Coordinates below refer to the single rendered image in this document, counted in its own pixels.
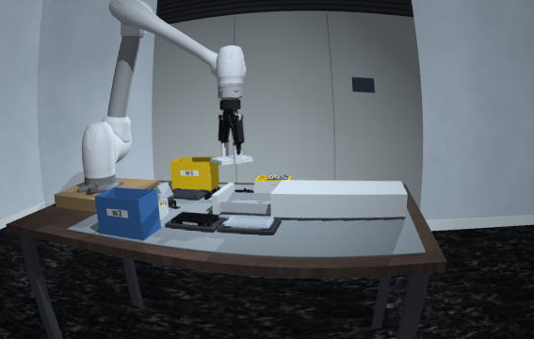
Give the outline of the yellow bin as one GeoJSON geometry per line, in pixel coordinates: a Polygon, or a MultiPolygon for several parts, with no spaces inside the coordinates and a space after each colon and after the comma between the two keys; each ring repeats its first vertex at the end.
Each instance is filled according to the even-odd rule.
{"type": "Polygon", "coordinates": [[[210,158],[181,157],[170,162],[172,189],[210,191],[219,186],[218,164],[210,163],[210,158]]]}

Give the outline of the light grey bench mat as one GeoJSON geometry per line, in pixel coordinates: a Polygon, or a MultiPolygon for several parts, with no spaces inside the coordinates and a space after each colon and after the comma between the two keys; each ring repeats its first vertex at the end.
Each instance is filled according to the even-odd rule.
{"type": "Polygon", "coordinates": [[[178,209],[160,220],[161,229],[143,240],[100,234],[97,215],[67,230],[120,240],[215,253],[293,258],[370,257],[426,253],[407,209],[406,218],[282,219],[274,235],[198,232],[166,228],[181,212],[213,214],[212,203],[174,199],[178,209]]]}

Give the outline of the blue open-top bin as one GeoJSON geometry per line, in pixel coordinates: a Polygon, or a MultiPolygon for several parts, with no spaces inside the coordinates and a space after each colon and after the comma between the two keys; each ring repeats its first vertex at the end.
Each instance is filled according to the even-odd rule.
{"type": "Polygon", "coordinates": [[[144,241],[161,229],[157,189],[113,187],[94,197],[100,234],[144,241]]]}

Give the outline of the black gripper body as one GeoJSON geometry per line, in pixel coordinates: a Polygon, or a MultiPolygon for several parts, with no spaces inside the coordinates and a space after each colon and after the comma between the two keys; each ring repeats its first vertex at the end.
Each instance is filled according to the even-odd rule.
{"type": "Polygon", "coordinates": [[[220,101],[220,110],[223,110],[222,116],[230,115],[232,123],[235,123],[235,113],[238,114],[237,109],[240,109],[240,99],[220,101]]]}

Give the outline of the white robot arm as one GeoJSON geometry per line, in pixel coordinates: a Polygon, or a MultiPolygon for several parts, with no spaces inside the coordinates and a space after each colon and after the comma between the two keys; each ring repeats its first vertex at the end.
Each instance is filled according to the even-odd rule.
{"type": "Polygon", "coordinates": [[[242,81],[246,74],[240,47],[225,46],[216,54],[165,23],[143,1],[112,0],[109,11],[121,22],[121,46],[107,115],[102,121],[89,124],[83,135],[85,184],[77,188],[78,193],[103,193],[123,185],[123,181],[116,180],[115,165],[129,153],[132,145],[131,122],[126,114],[141,38],[147,31],[205,62],[211,73],[217,74],[218,98],[221,100],[242,97],[242,81]]]}

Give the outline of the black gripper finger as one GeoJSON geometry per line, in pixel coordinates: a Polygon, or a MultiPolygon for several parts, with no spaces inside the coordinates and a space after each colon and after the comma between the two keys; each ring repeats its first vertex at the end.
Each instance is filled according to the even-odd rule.
{"type": "Polygon", "coordinates": [[[234,139],[234,160],[235,164],[242,163],[242,151],[241,144],[245,142],[244,140],[244,130],[243,130],[243,115],[238,115],[235,113],[235,123],[231,122],[230,115],[227,115],[227,120],[229,126],[232,130],[232,135],[234,139]],[[236,133],[236,137],[235,137],[236,133]]]}
{"type": "Polygon", "coordinates": [[[219,126],[218,126],[218,141],[221,142],[221,156],[229,156],[229,133],[230,126],[226,124],[226,115],[218,115],[219,126]],[[223,122],[222,122],[223,121],[223,122]],[[223,129],[222,129],[223,128],[223,129]],[[226,138],[226,139],[225,139],[226,138]]]}

